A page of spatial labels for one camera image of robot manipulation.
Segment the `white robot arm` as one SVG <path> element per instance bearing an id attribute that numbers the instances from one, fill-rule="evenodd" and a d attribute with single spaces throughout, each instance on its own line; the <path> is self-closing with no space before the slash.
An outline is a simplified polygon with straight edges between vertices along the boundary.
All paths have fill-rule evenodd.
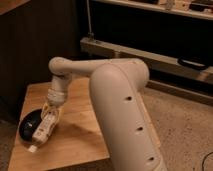
<path id="1" fill-rule="evenodd" d="M 137 58 L 72 61 L 54 57 L 47 103 L 61 106 L 75 74 L 89 78 L 89 95 L 115 171 L 167 171 L 140 92 L 149 80 Z"/>

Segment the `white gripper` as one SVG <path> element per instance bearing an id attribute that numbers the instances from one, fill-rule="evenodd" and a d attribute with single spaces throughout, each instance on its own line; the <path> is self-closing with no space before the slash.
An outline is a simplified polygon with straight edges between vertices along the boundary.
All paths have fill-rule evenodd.
<path id="1" fill-rule="evenodd" d="M 49 89 L 47 93 L 47 103 L 44 103 L 42 107 L 42 112 L 41 112 L 41 119 L 45 117 L 47 112 L 50 109 L 50 106 L 56 106 L 59 107 L 63 105 L 66 102 L 66 93 L 65 92 L 60 92 L 56 91 L 53 89 Z M 59 107 L 57 109 L 58 115 L 57 115 L 57 120 L 56 120 L 56 125 L 60 122 L 60 119 L 63 115 L 63 106 Z"/>

